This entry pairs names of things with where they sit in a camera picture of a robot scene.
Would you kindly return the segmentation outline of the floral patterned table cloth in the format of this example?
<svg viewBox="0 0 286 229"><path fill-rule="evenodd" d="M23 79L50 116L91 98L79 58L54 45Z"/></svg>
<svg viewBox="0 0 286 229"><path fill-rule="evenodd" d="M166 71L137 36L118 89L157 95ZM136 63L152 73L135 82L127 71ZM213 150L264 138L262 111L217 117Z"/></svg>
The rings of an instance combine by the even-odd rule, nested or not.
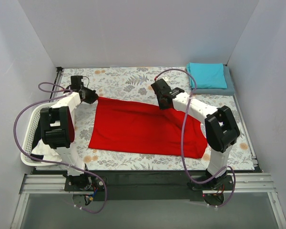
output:
<svg viewBox="0 0 286 229"><path fill-rule="evenodd" d="M64 69L58 82L67 87L72 75L84 76L85 86L100 97L157 104L151 88L157 74L163 67L128 67L128 68L78 68ZM253 171L257 165L251 149L239 109L233 96L199 94L195 99L209 105L230 107L240 129L240 137L233 146L228 164L233 170ZM93 132L97 104L83 103L75 110L75 146L80 158L90 170L182 170L179 156L148 155L92 149L88 147Z"/></svg>

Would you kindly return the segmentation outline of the white plastic laundry basket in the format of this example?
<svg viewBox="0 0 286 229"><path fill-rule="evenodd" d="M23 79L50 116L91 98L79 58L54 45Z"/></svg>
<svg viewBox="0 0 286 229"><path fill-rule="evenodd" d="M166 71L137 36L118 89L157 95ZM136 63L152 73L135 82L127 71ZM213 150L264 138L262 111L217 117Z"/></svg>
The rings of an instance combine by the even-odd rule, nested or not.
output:
<svg viewBox="0 0 286 229"><path fill-rule="evenodd" d="M40 119L40 110L42 108L51 107L54 104L55 104L55 102L40 104L32 111L27 129L26 129L24 141L22 144L22 149L26 153L30 154L31 150L32 150L32 143L34 140L35 131L38 127L38 123L39 123L39 119ZM31 167L46 167L46 166L54 165L53 163L44 163L44 162L38 162L38 161L31 160L29 157L27 157L23 153L20 154L20 158L21 158L21 161L25 165L31 166Z"/></svg>

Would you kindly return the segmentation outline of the black garment in basket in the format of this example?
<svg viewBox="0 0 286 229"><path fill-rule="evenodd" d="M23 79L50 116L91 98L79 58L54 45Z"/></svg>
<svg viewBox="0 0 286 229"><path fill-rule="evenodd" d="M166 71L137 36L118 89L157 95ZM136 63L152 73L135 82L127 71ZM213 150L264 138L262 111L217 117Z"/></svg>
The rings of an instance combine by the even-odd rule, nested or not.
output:
<svg viewBox="0 0 286 229"><path fill-rule="evenodd" d="M43 155L41 155L39 152L35 150L40 140L41 140L41 127L40 125L38 125L34 133L34 138L31 146L31 155L35 158L43 159Z"/></svg>

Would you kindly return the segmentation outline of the aluminium frame rail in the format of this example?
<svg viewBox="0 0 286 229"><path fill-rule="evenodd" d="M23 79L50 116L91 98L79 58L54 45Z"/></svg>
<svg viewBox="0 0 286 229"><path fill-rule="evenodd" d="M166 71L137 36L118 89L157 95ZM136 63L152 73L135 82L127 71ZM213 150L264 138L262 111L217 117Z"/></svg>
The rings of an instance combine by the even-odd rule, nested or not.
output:
<svg viewBox="0 0 286 229"><path fill-rule="evenodd" d="M189 181L180 172L164 173L113 173L106 175L108 188L148 188L148 187L187 187ZM275 192L276 188L268 173L236 174L235 192ZM68 182L63 175L26 175L20 188L21 194L83 194L84 191L67 187Z"/></svg>

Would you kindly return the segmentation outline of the red t shirt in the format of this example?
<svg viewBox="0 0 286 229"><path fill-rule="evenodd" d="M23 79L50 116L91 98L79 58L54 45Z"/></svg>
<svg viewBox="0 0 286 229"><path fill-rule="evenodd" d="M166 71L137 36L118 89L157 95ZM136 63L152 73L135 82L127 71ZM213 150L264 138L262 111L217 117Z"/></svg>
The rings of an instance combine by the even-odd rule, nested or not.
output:
<svg viewBox="0 0 286 229"><path fill-rule="evenodd" d="M140 102L100 97L89 148L179 156L184 112ZM185 124L185 157L200 159L207 148L201 124L188 116Z"/></svg>

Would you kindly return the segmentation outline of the white t shirt in basket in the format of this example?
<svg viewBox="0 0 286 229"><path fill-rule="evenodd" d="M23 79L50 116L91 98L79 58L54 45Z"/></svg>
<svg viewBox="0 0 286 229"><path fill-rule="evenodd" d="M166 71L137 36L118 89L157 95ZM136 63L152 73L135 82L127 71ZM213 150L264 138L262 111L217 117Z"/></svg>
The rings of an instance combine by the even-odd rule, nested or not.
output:
<svg viewBox="0 0 286 229"><path fill-rule="evenodd" d="M44 161L62 161L59 154L54 149L50 148L49 145L44 144L42 139L40 139L37 145L32 149L31 156L42 160L42 163L44 163Z"/></svg>

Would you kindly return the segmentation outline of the folded turquoise t shirt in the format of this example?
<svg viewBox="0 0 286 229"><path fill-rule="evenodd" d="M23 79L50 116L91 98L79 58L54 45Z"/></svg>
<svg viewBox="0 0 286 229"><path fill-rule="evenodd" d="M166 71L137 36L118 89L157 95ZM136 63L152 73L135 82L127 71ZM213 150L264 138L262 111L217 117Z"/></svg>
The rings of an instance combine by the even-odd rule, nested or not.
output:
<svg viewBox="0 0 286 229"><path fill-rule="evenodd" d="M222 63L188 63L187 72L194 77L197 89L227 89Z"/></svg>

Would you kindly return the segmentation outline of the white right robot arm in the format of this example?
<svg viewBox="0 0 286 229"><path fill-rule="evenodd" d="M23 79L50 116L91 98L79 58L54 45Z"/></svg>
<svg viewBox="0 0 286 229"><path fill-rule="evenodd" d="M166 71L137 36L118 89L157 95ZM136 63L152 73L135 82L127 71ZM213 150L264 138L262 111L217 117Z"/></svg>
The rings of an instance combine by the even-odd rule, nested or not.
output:
<svg viewBox="0 0 286 229"><path fill-rule="evenodd" d="M240 130L231 109L227 106L215 107L193 99L180 88L170 86L152 86L160 109L173 108L184 112L181 133L181 158L185 173L193 187L218 189L227 176L227 161L232 146L240 136ZM188 116L204 124L207 144L211 147L210 162L205 175L194 179L188 172L184 154L185 124Z"/></svg>

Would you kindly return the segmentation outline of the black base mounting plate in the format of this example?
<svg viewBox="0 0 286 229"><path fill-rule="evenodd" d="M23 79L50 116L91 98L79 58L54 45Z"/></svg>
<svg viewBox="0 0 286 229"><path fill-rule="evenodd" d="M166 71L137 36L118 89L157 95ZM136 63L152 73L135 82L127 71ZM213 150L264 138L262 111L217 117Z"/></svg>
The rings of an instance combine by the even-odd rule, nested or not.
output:
<svg viewBox="0 0 286 229"><path fill-rule="evenodd" d="M101 170L99 177L92 177L92 185L82 190L72 178L66 178L64 190L68 192L92 193L94 200L101 201L107 193L108 200L170 200L182 199L202 201L203 191L216 193L220 198L224 191L233 189L233 178L215 178L205 184L195 184L183 171L123 171Z"/></svg>

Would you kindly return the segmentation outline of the folded grey-blue t shirt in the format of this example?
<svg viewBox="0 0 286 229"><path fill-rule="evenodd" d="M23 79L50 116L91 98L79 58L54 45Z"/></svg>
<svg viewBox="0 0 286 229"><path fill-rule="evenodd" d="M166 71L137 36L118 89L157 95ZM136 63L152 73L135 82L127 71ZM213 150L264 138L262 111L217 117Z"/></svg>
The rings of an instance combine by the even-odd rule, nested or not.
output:
<svg viewBox="0 0 286 229"><path fill-rule="evenodd" d="M195 94L228 95L235 94L229 68L222 63L189 63L187 72L197 84Z"/></svg>

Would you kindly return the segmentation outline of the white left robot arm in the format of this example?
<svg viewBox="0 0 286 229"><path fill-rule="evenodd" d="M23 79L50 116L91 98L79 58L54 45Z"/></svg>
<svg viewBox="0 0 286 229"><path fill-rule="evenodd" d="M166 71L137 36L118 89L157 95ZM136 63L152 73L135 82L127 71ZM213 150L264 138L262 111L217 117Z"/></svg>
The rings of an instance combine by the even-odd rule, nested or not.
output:
<svg viewBox="0 0 286 229"><path fill-rule="evenodd" d="M64 93L63 98L57 98L54 105L40 110L41 138L51 151L59 156L54 159L46 159L48 163L56 163L67 167L67 178L71 185L82 191L92 186L92 179L86 173L86 164L77 153L73 145L75 140L75 109L82 102L92 104L97 101L95 90L84 86L71 91L62 88L57 91Z"/></svg>

